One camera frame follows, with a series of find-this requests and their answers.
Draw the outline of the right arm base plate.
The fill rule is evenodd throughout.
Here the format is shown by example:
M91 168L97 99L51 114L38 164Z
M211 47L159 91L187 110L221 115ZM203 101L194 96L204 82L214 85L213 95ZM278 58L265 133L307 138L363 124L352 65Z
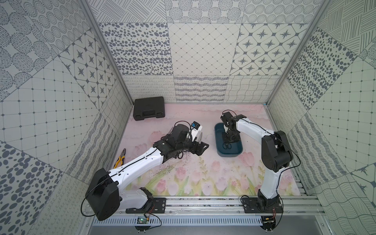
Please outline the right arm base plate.
M262 199L244 195L240 198L240 202L245 213L282 213L284 211L278 196L273 199Z

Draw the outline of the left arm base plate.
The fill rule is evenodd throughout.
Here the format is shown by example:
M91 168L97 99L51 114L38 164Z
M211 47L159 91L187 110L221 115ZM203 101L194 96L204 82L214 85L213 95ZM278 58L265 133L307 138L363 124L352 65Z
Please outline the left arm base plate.
M163 214L165 213L166 207L166 198L157 197L153 199L148 199L146 204L140 209L130 208L126 209L127 214L144 214L144 213L153 213L153 214Z

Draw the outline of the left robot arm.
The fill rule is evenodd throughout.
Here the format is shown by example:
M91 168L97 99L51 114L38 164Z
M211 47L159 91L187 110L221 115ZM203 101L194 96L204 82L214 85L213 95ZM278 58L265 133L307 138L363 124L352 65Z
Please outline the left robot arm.
M197 122L190 126L176 123L168 134L134 160L109 171L99 169L85 194L93 215L103 221L118 210L152 211L154 198L150 191L146 188L125 191L125 188L152 168L170 159L180 159L185 152L202 155L209 145L201 141L201 130Z

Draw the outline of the small black handled scissors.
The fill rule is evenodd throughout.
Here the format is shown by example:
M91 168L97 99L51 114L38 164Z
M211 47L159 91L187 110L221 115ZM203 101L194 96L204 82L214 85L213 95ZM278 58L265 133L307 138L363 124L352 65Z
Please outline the small black handled scissors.
M223 149L232 149L232 144L229 142L224 142L222 147Z

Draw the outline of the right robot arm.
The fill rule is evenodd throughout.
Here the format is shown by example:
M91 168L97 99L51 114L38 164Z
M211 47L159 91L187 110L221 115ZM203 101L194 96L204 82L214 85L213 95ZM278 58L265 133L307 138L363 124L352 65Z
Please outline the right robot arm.
M223 147L229 148L231 144L240 142L241 133L261 144L261 160L268 170L258 190L258 204L266 208L278 203L281 174L293 160L285 132L267 130L244 115L233 116L228 111L224 111L220 118L224 124Z

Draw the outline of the teal plastic storage box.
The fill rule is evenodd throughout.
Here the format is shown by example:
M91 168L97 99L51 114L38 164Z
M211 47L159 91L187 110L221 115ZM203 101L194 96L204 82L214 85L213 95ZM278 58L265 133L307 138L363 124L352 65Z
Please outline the teal plastic storage box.
M215 144L217 153L220 157L237 157L243 152L242 142L239 141L237 143L232 143L232 149L223 149L223 133L224 125L221 123L217 123L214 127L214 135L215 135Z

